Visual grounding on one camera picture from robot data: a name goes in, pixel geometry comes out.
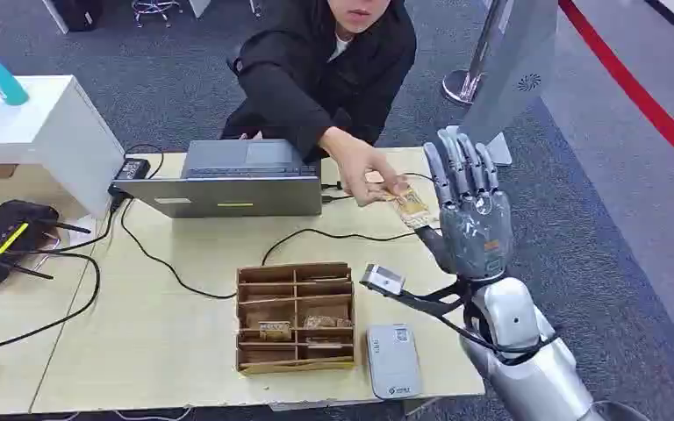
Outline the person's right hand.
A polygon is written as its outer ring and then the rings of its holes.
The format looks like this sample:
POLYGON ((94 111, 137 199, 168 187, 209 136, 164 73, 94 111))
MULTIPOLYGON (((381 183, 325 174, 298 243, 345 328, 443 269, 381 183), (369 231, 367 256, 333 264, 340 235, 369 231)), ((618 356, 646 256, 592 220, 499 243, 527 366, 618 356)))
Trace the person's right hand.
POLYGON ((319 146, 336 162, 343 188, 361 207, 400 196, 409 188, 383 153, 340 128, 328 128, 319 146))

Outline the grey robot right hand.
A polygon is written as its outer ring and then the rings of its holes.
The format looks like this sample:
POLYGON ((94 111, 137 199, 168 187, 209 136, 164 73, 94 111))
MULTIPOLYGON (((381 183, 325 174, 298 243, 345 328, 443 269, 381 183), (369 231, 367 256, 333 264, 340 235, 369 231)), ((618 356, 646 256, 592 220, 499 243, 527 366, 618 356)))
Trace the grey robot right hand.
POLYGON ((423 145, 435 195, 440 229, 423 225, 414 233, 439 268, 468 281, 498 279, 513 253, 508 195, 498 169, 482 143, 472 143, 456 126, 438 132, 440 142, 423 145))

